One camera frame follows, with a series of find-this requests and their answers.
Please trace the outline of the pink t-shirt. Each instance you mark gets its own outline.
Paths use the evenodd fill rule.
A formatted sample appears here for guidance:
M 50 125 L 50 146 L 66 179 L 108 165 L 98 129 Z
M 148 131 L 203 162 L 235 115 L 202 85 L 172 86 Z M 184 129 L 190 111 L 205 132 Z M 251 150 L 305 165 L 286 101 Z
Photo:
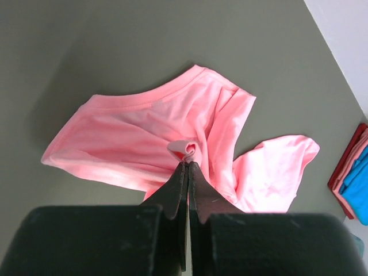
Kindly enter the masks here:
M 234 156 L 256 98 L 217 72 L 193 66 L 135 95 L 94 95 L 68 120 L 41 162 L 76 177 L 151 196 L 181 161 L 244 212 L 286 212 L 319 145 L 286 135 Z

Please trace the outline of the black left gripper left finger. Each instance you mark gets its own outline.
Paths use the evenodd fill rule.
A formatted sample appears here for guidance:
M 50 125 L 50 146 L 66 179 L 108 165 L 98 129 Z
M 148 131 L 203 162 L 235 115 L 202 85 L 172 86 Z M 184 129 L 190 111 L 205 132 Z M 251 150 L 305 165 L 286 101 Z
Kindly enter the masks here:
M 188 164 L 140 205 L 42 206 L 22 221 L 2 275 L 181 275 Z

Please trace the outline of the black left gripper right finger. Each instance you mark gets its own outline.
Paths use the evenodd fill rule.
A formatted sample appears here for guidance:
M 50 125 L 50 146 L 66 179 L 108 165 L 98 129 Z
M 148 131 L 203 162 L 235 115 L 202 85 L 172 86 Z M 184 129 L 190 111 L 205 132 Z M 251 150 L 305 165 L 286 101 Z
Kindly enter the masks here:
M 194 275 L 366 275 L 347 228 L 318 213 L 244 213 L 189 164 Z

